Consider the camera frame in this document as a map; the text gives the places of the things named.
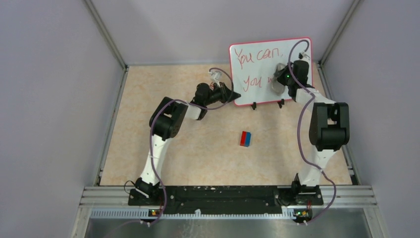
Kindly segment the pink framed whiteboard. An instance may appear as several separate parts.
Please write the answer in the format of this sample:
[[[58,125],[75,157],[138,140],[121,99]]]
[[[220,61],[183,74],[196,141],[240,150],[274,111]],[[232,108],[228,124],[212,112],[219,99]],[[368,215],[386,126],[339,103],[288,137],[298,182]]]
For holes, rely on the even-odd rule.
[[[232,44],[229,47],[231,75],[234,91],[241,94],[234,104],[250,106],[253,102],[291,100],[288,88],[276,95],[271,89],[271,81],[278,63],[294,62],[302,51],[311,56],[310,60],[304,61],[309,63],[308,84],[312,85],[312,40],[309,37]]]

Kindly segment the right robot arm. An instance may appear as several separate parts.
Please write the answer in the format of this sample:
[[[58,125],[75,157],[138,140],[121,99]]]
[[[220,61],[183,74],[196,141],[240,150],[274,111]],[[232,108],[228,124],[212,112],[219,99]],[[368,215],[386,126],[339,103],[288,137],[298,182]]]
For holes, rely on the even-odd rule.
[[[289,62],[282,78],[288,88],[289,96],[303,105],[299,115],[298,127],[302,126],[304,112],[311,113],[309,141],[312,146],[310,157],[302,149],[301,132],[297,132],[299,153],[305,166],[292,182],[290,197],[298,205],[322,205],[319,181],[324,177],[332,180],[325,173],[326,165],[333,155],[346,145],[350,139],[349,106],[335,102],[323,96],[307,83],[309,63],[304,60]]]

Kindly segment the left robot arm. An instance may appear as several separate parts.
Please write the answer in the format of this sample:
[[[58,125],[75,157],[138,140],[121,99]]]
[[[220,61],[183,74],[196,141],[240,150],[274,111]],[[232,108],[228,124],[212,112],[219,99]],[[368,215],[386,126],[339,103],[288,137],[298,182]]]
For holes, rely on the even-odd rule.
[[[161,171],[168,148],[184,119],[202,120],[210,110],[209,105],[220,102],[224,106],[240,97],[241,94],[227,88],[224,83],[213,86],[198,84],[193,99],[188,103],[164,97],[149,121],[148,157],[140,177],[130,190],[129,204],[133,205],[139,199],[147,205],[155,204],[159,198],[166,200]]]

